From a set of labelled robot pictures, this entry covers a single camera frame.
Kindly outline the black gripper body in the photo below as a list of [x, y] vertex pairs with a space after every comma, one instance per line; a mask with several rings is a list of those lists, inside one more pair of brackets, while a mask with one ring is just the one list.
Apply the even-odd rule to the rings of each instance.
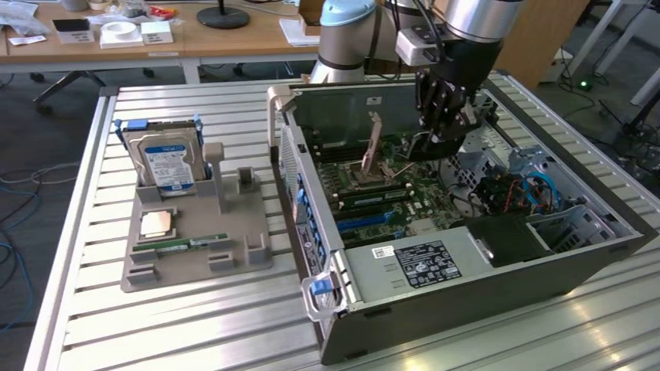
[[479, 43], [444, 39], [431, 52], [431, 115], [453, 116], [483, 84], [495, 65], [503, 40]]

